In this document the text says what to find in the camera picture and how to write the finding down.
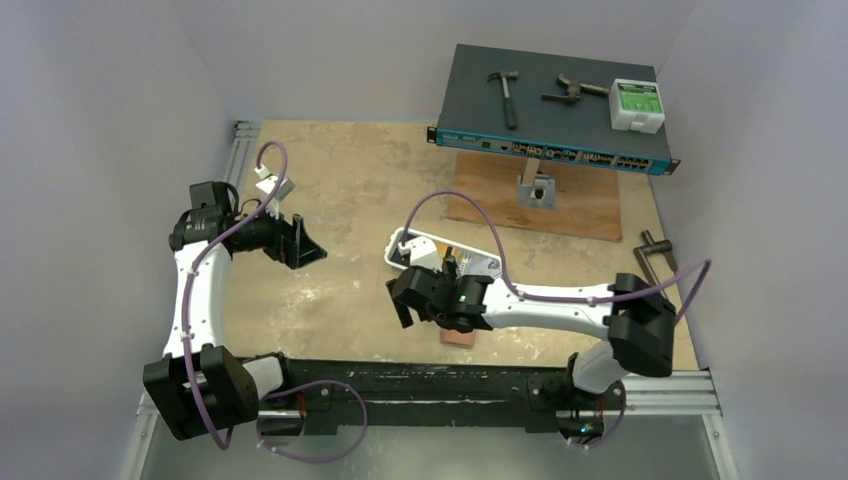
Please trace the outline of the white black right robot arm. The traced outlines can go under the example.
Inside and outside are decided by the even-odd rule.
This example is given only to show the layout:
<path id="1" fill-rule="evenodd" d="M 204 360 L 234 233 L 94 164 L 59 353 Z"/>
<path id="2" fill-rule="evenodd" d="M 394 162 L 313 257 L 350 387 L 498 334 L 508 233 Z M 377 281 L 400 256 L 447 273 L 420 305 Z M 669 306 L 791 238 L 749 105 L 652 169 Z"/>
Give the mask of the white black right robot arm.
<path id="1" fill-rule="evenodd" d="M 579 333 L 596 344 L 573 359 L 564 399 L 584 407 L 628 374 L 672 373 L 676 307 L 633 274 L 584 287 L 517 284 L 488 275 L 455 276 L 408 267 L 386 284 L 401 325 L 434 322 L 461 333 L 539 328 Z"/>

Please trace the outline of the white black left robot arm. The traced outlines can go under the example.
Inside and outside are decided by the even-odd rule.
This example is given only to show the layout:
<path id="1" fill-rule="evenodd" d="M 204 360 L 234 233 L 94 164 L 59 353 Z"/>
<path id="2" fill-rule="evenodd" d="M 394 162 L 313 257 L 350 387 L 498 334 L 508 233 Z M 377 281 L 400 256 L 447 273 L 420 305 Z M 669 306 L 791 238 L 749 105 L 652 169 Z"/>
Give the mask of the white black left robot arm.
<path id="1" fill-rule="evenodd" d="M 189 188 L 191 206 L 169 235 L 177 295 L 161 359 L 144 366 L 142 381 L 172 435 L 188 440 L 253 421 L 260 400 L 284 409 L 298 382 L 274 354 L 240 360 L 225 346 L 223 297 L 235 254 L 262 251 L 292 270 L 326 258 L 304 218 L 268 211 L 241 217 L 233 185 L 207 181 Z"/>

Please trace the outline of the tan leather card holder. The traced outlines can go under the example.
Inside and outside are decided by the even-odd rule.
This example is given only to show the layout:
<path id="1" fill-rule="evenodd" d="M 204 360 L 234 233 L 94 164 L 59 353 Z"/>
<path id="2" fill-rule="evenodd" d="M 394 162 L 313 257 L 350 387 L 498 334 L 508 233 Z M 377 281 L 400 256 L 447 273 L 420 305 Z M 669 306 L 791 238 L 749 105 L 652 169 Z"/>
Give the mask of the tan leather card holder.
<path id="1" fill-rule="evenodd" d="M 470 349 L 476 344 L 477 334 L 475 331 L 469 333 L 461 333 L 455 330 L 442 329 L 439 334 L 439 340 L 443 345 Z"/>

